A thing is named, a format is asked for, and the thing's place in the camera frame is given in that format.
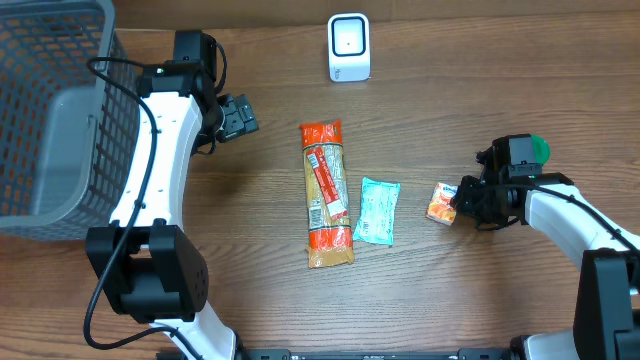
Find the orange spaghetti package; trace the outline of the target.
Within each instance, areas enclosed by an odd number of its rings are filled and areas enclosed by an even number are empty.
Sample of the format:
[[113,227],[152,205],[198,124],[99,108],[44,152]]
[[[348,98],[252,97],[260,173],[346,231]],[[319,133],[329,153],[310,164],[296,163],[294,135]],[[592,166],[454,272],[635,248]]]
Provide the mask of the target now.
[[308,212],[308,266],[355,260],[341,123],[300,126]]

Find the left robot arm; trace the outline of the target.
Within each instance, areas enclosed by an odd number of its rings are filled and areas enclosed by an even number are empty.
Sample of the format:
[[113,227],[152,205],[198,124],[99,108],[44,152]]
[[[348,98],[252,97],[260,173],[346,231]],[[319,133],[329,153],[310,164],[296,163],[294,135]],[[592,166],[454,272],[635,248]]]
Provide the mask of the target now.
[[144,64],[129,89],[95,74],[139,107],[126,184],[108,225],[88,230],[85,249],[98,282],[83,322],[86,343],[111,350],[163,333],[183,359],[246,359],[236,331],[208,301],[206,260],[183,226],[191,157],[258,130],[246,96],[223,91],[223,46],[201,30],[178,31],[173,57]]

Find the green lid white jar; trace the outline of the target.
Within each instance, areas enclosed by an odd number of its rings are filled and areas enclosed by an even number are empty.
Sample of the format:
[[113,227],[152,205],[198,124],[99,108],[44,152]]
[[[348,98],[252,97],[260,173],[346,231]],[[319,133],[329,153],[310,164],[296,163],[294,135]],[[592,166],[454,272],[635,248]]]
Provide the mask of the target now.
[[546,164],[551,156],[551,148],[549,144],[545,139],[537,135],[531,135],[531,141],[536,163],[540,165]]

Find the small orange tissue pack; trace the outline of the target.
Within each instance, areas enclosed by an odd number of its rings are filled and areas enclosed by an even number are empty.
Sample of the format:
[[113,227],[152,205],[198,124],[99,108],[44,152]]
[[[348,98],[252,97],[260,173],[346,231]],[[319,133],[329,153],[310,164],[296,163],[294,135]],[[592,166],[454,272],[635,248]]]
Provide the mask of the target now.
[[438,223],[451,226],[456,217],[456,210],[451,206],[451,200],[456,195],[457,186],[439,182],[426,210],[426,218]]

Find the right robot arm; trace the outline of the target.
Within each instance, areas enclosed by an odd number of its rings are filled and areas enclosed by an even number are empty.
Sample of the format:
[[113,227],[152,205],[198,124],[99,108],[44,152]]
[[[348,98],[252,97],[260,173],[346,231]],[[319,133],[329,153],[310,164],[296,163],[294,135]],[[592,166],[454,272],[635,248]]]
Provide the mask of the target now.
[[639,356],[639,238],[592,206],[562,173],[546,173],[548,143],[519,134],[477,154],[451,206],[479,231],[521,224],[543,233],[580,272],[570,329],[512,339],[505,359],[611,359]]

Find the teal Kleenex tissue pack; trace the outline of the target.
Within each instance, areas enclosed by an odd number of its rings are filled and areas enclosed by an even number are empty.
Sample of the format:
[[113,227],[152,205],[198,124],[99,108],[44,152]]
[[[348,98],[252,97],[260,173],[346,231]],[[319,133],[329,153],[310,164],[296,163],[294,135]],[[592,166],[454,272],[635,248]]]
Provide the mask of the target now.
[[399,183],[364,177],[361,185],[360,217],[353,239],[370,244],[394,244],[395,209],[401,191]]

